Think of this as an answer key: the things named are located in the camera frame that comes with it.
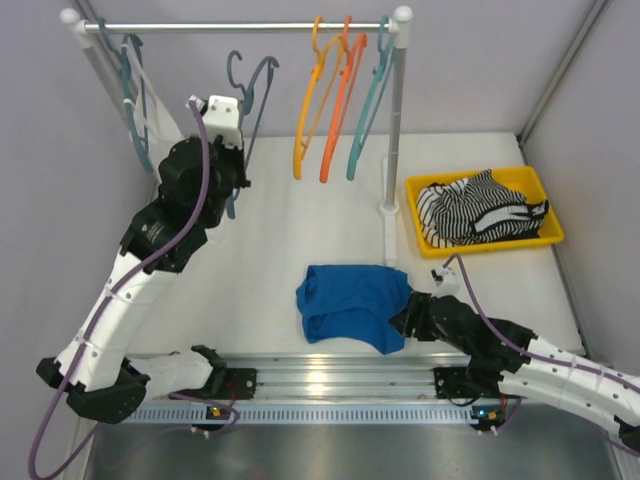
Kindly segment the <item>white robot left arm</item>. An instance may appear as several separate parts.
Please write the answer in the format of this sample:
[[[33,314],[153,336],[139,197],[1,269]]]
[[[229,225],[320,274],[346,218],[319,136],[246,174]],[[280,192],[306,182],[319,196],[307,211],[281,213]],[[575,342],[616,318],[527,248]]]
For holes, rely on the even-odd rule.
[[[192,255],[220,224],[228,198],[249,186],[244,156],[220,137],[192,136],[172,146],[159,165],[157,197],[137,212],[120,242],[102,294],[76,337],[36,372],[66,393],[80,417],[118,424],[143,403],[177,393],[197,400],[249,400],[254,368],[232,368],[194,345],[181,352],[133,358],[127,351],[140,323]]]

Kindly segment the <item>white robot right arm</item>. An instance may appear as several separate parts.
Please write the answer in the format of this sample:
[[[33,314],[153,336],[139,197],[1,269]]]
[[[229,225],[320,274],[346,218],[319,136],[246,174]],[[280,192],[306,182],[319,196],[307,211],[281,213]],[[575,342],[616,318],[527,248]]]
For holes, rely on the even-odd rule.
[[[453,296],[415,292],[390,325],[405,338],[444,342],[469,357],[475,395],[532,399],[587,420],[639,453],[639,379],[550,343],[509,320],[490,319]]]

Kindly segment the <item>slate blue hanger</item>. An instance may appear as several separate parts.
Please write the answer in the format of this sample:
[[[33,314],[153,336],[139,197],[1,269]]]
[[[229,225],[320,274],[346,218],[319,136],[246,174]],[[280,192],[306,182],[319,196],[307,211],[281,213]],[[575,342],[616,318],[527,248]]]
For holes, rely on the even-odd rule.
[[[238,50],[232,50],[228,54],[226,69],[227,69],[227,78],[230,85],[233,88],[238,89],[242,93],[242,99],[239,102],[239,105],[240,105],[239,124],[240,125],[243,124],[244,119],[251,113],[253,109],[255,99],[256,99],[256,93],[255,93],[256,82],[259,79],[262,71],[263,70],[266,71],[265,91],[262,96],[257,118],[255,120],[254,127],[251,133],[249,146],[245,148],[244,168],[247,168],[251,160],[258,130],[262,123],[264,110],[265,110],[268,96],[272,87],[275,72],[280,67],[280,64],[279,64],[279,61],[274,56],[272,55],[265,56],[264,58],[261,59],[261,61],[258,63],[256,68],[254,69],[248,84],[244,85],[243,83],[238,82],[234,79],[233,62],[235,59],[239,61],[243,59],[241,53]]]

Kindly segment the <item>blue tank top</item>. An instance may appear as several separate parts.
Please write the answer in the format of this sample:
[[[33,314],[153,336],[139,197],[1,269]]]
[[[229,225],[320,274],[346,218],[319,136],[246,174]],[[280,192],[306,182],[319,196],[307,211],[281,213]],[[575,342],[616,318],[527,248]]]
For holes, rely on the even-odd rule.
[[[395,268],[310,265],[296,290],[296,306],[308,343],[346,338],[388,355],[405,347],[390,321],[406,307],[411,293],[408,275]]]

